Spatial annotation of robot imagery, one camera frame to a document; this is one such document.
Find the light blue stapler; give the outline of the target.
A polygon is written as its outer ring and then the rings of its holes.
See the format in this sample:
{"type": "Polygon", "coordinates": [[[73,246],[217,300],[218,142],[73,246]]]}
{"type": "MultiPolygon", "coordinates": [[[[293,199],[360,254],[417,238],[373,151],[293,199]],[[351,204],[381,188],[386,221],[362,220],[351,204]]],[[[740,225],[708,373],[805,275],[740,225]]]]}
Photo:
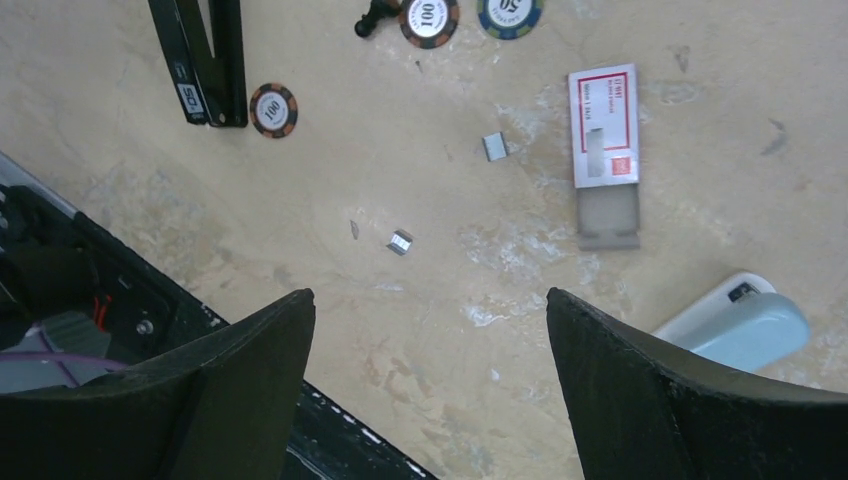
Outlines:
{"type": "Polygon", "coordinates": [[[713,362],[753,373],[800,350],[811,330],[799,307],[772,283],[741,271],[653,335],[713,362]]]}

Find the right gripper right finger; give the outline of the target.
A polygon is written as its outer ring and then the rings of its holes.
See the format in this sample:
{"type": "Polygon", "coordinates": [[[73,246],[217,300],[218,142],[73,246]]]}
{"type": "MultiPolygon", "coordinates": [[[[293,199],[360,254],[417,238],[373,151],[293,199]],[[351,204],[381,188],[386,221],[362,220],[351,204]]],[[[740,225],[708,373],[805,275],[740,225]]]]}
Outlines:
{"type": "Polygon", "coordinates": [[[588,479],[843,479],[847,397],[733,369],[559,288],[552,354],[588,479]]]}

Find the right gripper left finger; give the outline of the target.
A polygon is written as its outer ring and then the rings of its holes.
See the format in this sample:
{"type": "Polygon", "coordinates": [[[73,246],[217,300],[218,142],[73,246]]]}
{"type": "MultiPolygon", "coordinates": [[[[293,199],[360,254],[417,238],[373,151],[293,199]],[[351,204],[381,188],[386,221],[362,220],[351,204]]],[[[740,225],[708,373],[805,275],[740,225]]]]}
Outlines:
{"type": "Polygon", "coordinates": [[[5,479],[277,479],[315,326],[294,291],[78,388],[1,398],[5,479]]]}

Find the black stapler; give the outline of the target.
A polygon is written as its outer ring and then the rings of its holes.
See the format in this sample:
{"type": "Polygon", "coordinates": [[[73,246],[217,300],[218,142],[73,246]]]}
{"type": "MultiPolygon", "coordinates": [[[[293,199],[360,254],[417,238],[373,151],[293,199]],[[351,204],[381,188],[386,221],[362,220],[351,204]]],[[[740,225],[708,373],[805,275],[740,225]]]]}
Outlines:
{"type": "Polygon", "coordinates": [[[148,5],[186,121],[246,127],[239,0],[149,0],[148,5]]]}

